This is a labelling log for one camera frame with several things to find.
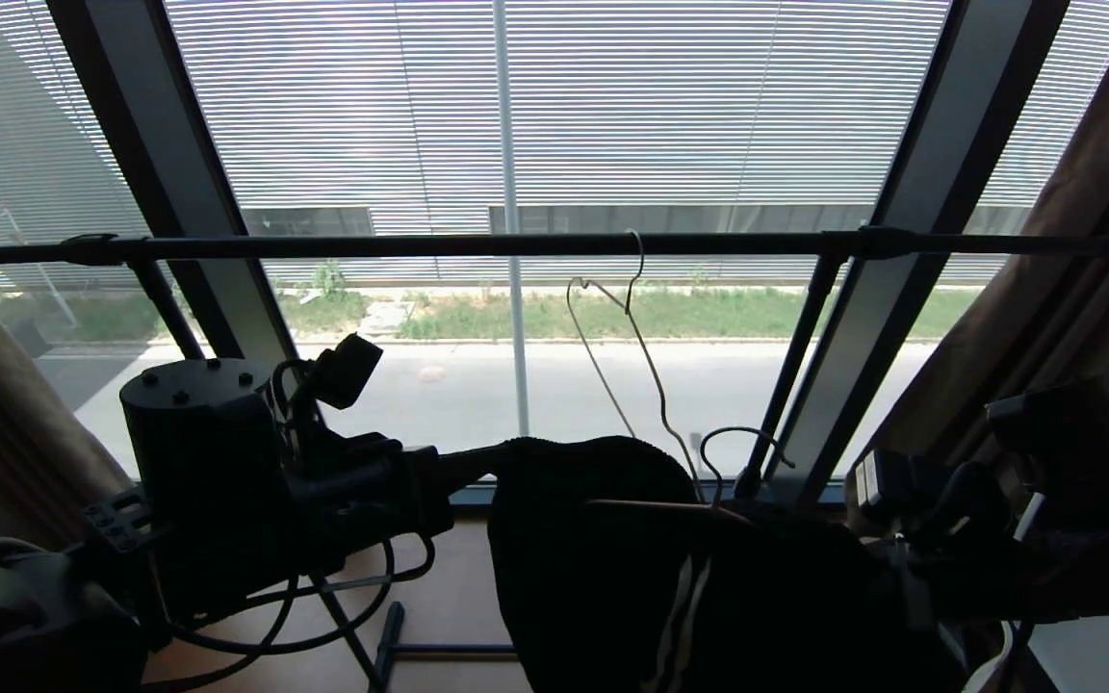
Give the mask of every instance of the street light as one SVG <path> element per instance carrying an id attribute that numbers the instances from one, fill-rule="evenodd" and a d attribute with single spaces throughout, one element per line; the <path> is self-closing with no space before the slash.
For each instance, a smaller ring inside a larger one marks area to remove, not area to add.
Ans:
<path id="1" fill-rule="evenodd" d="M 28 241 L 23 237 L 23 232 L 19 231 L 19 224 L 14 221 L 11 210 L 6 207 L 0 208 L 0 220 L 3 218 L 8 220 L 8 223 L 11 224 L 11 231 L 14 233 L 14 240 L 17 240 L 17 243 L 28 245 Z M 49 288 L 49 294 L 53 296 L 54 302 L 58 302 L 58 307 L 62 308 L 62 314 L 67 316 L 68 320 L 70 320 L 71 327 L 77 327 L 79 322 L 75 320 L 75 313 L 71 312 L 71 307 L 67 304 L 67 298 L 62 298 L 62 294 L 59 294 L 58 288 L 54 288 L 54 283 L 49 279 L 49 273 L 45 272 L 44 265 L 37 263 L 37 272 L 40 272 L 40 278 L 45 282 L 45 286 Z"/>

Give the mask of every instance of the beige curtain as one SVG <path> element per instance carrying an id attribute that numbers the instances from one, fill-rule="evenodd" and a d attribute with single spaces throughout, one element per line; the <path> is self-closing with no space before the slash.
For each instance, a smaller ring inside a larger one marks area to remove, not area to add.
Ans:
<path id="1" fill-rule="evenodd" d="M 62 404 L 0 325 L 0 499 L 50 549 L 83 536 L 81 509 L 128 475 Z"/>
<path id="2" fill-rule="evenodd" d="M 1109 70 L 1022 233 L 1109 237 Z M 929 463 L 996 460 L 984 405 L 1091 375 L 1109 381 L 1109 256 L 1013 258 L 927 360 L 872 447 Z"/>

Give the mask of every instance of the black garment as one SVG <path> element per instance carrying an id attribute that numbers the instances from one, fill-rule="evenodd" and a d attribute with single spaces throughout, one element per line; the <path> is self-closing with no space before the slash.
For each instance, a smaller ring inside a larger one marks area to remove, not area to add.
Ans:
<path id="1" fill-rule="evenodd" d="M 751 526 L 683 530 L 587 512 L 591 499 L 696 496 L 681 465 L 631 438 L 507 445 L 490 552 L 499 609 L 536 693 L 641 690 L 659 671 L 689 556 L 696 567 L 712 558 L 712 570 L 683 693 L 952 687 L 924 671 L 940 662 L 924 661 L 928 650 L 903 631 L 899 611 L 867 598 L 884 565 L 845 527 L 730 501 Z"/>

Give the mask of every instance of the wooden floor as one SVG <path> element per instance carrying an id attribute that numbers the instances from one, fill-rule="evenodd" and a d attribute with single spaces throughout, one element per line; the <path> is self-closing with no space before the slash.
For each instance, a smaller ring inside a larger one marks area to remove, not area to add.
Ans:
<path id="1" fill-rule="evenodd" d="M 499 618 L 494 594 L 494 574 L 486 524 L 462 521 L 435 539 L 435 568 L 415 582 L 399 584 L 391 594 L 405 604 L 405 642 L 489 642 L 506 644 L 507 631 Z M 398 567 L 416 565 L 421 560 L 421 544 L 397 540 Z M 350 558 L 343 573 L 329 580 L 350 580 L 383 571 L 383 552 L 364 551 Z M 369 601 L 373 588 L 339 592 L 345 610 L 355 614 Z M 379 609 L 358 635 L 375 656 L 379 631 L 383 630 L 387 605 Z M 276 609 L 256 609 L 207 628 L 210 635 L 242 641 L 258 641 L 276 616 Z M 316 597 L 295 602 L 285 631 L 278 642 L 319 635 L 333 628 L 323 604 Z M 227 665 L 236 654 L 211 653 L 207 650 L 175 642 L 149 662 L 145 681 L 196 675 L 213 667 Z M 236 693 L 365 693 L 366 679 L 343 641 L 323 645 L 307 653 L 263 658 L 243 672 L 221 681 L 207 692 Z M 520 665 L 508 662 L 426 662 L 400 661 L 391 675 L 391 693 L 525 693 L 529 685 Z"/>

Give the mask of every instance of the road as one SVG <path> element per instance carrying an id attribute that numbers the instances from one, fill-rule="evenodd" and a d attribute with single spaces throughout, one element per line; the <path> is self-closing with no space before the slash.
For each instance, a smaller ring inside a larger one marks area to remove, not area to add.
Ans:
<path id="1" fill-rule="evenodd" d="M 902 348 L 851 440 L 843 466 L 862 451 L 933 347 L 908 344 Z M 674 430 L 690 437 L 722 426 L 756 426 L 784 350 L 784 344 L 653 344 Z M 299 351 L 313 358 L 319 347 L 299 347 Z M 532 435 L 566 441 L 625 434 L 582 347 L 529 344 L 527 351 Z M 682 459 L 678 444 L 661 428 L 659 396 L 639 348 L 609 344 L 596 346 L 594 355 L 639 438 Z M 138 477 L 119 388 L 143 369 L 177 358 L 176 349 L 161 346 L 141 353 L 57 353 L 42 356 L 39 365 L 80 421 L 128 473 Z M 378 430 L 406 445 L 433 444 L 452 451 L 515 437 L 515 402 L 511 346 L 507 344 L 387 346 L 357 405 L 343 412 L 329 411 L 326 418 L 339 434 Z M 752 442 L 747 434 L 722 435 L 710 444 L 709 459 L 723 473 L 736 473 Z"/>

